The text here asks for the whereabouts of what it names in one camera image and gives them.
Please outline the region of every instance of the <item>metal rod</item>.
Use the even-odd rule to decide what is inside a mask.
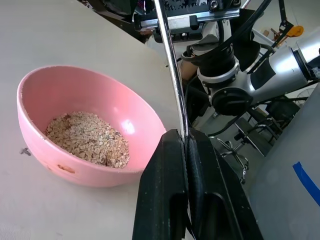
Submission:
[[[251,0],[246,0],[246,1],[244,2],[244,4],[241,6],[241,8],[242,8],[242,9],[245,9],[250,2],[251,2]]]
[[[171,74],[172,85],[175,94],[176,105],[180,120],[180,135],[182,142],[186,142],[188,136],[188,117],[184,98],[184,92],[182,88],[181,76],[178,68],[177,58],[174,51],[174,45],[172,43],[167,15],[164,9],[162,0],[154,0],[156,9],[156,15],[158,18],[158,24],[161,32],[161,37],[168,60],[168,66]]]
[[[254,33],[255,36],[258,36],[259,38],[261,38],[263,41],[267,42],[269,45],[274,44],[275,42],[272,41],[270,38],[266,37],[265,35],[263,35],[261,32],[255,30],[254,28],[252,29],[252,32]]]

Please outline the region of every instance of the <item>pink bowl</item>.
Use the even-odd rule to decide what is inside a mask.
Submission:
[[[112,187],[140,178],[166,132],[155,111],[113,78],[73,66],[48,66],[27,74],[17,90],[20,129],[32,154],[54,174],[79,185]],[[50,141],[44,132],[62,114],[97,114],[129,142],[123,169],[82,160]]]

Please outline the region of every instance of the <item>oat flake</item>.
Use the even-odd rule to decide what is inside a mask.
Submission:
[[[69,153],[97,165],[122,169],[130,158],[128,141],[93,113],[78,111],[54,118],[46,136]]]

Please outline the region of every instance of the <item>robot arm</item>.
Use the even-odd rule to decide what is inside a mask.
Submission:
[[[197,76],[215,110],[238,116],[251,105],[291,93],[320,78],[320,28],[299,40],[295,47],[276,51],[252,74],[241,72],[233,56],[224,63],[224,69],[229,70],[214,76],[208,71],[214,67],[207,68],[206,63],[199,65]]]

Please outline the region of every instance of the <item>white table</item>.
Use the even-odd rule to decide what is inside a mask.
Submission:
[[[138,183],[81,187],[20,155],[17,86],[46,65],[110,75],[143,97],[167,129],[179,127],[170,74],[155,51],[76,0],[0,0],[0,239],[131,239]]]

